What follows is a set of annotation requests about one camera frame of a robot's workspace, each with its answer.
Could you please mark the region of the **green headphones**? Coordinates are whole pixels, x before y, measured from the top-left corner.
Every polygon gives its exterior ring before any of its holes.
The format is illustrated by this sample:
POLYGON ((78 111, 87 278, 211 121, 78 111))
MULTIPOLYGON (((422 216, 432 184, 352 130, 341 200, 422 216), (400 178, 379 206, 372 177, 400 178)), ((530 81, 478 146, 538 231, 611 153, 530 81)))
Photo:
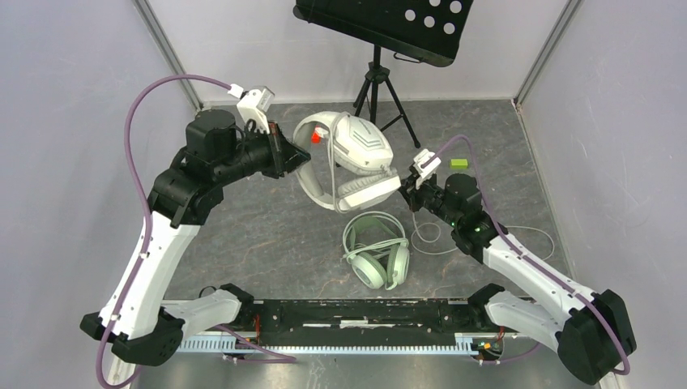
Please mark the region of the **green headphones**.
POLYGON ((409 240, 400 221, 386 212, 369 211, 354 216, 342 233, 343 259, 370 289, 395 289, 404 284, 410 264, 409 240), (357 241, 369 229, 390 237, 372 244, 357 241))

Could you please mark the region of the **white grey headphones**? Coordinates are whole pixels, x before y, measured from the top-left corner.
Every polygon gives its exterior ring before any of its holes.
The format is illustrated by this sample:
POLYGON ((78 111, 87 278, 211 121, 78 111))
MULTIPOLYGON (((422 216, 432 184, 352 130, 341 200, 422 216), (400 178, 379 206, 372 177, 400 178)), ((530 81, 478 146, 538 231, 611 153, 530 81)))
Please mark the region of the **white grey headphones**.
POLYGON ((338 213, 364 210, 385 201, 400 188, 398 171, 391 166, 394 152, 375 124, 346 112, 322 111, 299 122, 293 143, 308 152, 316 127, 326 140, 331 178, 335 178, 337 165, 356 175, 340 185, 332 182, 328 193, 316 178, 313 162, 297 169, 302 190, 318 206, 338 213))

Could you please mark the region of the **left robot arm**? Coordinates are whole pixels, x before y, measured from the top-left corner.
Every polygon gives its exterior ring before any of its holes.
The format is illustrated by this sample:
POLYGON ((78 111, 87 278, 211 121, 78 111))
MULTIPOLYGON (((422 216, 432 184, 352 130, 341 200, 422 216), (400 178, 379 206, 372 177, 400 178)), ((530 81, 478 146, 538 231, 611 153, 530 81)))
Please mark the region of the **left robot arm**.
POLYGON ((261 132, 238 126, 223 109, 199 113, 186 127, 186 145, 154 181, 149 216, 113 300, 84 315, 82 331, 108 343, 125 362, 158 366, 199 332, 224 324, 248 328, 254 321, 254 308, 246 303, 251 296, 232 284, 178 306, 164 306, 164 294, 226 186, 255 173, 278 179, 309 159, 275 122, 261 132))

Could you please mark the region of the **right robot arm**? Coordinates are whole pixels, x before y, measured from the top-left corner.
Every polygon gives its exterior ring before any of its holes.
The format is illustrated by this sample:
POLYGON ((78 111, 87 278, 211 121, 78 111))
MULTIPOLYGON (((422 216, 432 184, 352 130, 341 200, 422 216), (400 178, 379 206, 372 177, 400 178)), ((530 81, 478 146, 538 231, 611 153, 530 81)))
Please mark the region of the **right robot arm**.
POLYGON ((597 384, 608 374, 627 375, 637 344, 624 300, 565 276, 495 221, 474 177, 456 173, 444 186, 411 172, 400 194, 412 212, 425 209, 451 228, 463 254, 516 284, 528 300, 488 284, 468 302, 469 323, 479 331, 512 329, 555 352, 579 381, 597 384))

